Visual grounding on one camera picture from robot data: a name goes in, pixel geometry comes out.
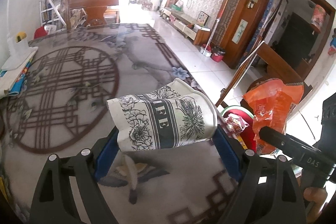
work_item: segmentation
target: circular lattice pattern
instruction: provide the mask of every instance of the circular lattice pattern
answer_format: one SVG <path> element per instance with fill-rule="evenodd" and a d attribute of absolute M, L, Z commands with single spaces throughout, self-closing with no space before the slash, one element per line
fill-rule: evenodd
<path fill-rule="evenodd" d="M 106 114 L 118 85 L 116 63 L 97 48 L 66 47 L 38 58 L 8 102 L 14 143 L 38 154 L 76 143 Z"/>

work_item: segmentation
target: tv cabinet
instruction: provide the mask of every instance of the tv cabinet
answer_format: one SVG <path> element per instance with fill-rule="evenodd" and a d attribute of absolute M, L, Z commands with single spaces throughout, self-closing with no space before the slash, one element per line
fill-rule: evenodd
<path fill-rule="evenodd" d="M 174 29 L 181 32 L 185 38 L 192 40 L 193 45 L 198 46 L 208 42 L 210 29 L 199 29 L 196 32 L 194 26 L 197 25 L 198 22 L 191 16 L 168 7 L 163 9 L 161 16 L 167 18 L 168 23 Z"/>

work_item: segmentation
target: white cabinet drawer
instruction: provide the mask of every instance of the white cabinet drawer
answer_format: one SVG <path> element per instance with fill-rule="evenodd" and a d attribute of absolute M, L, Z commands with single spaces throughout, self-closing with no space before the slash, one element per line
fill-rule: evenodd
<path fill-rule="evenodd" d="M 181 21 L 175 20 L 174 21 L 174 26 L 181 30 L 183 32 L 184 28 L 187 28 L 185 24 L 183 24 Z"/>
<path fill-rule="evenodd" d="M 190 37 L 192 40 L 195 40 L 195 38 L 196 38 L 196 33 L 195 33 L 193 30 L 189 29 L 188 27 L 185 27 L 184 30 L 183 30 L 183 32 L 184 32 L 188 37 Z"/>

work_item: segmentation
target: paper cup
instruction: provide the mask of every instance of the paper cup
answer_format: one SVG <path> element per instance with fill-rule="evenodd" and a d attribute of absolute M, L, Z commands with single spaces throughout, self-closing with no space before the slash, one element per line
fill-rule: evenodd
<path fill-rule="evenodd" d="M 180 79 L 149 94 L 107 101 L 121 151 L 173 148 L 209 140 L 217 128 L 211 101 Z"/>

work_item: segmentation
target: white tile floor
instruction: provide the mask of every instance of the white tile floor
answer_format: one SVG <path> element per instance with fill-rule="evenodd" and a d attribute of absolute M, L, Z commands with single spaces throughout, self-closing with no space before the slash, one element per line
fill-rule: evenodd
<path fill-rule="evenodd" d="M 130 5 L 120 8 L 122 23 L 148 23 L 163 37 L 167 45 L 189 70 L 192 77 L 199 83 L 204 92 L 213 103 L 216 103 L 221 95 L 221 90 L 227 87 L 235 70 L 231 70 L 224 62 L 215 62 L 210 57 L 205 57 L 188 39 L 171 27 L 165 19 L 159 17 L 157 12 L 141 10 L 140 5 Z M 249 75 L 245 75 L 241 83 L 225 98 L 228 105 L 239 105 L 242 95 L 254 81 Z"/>

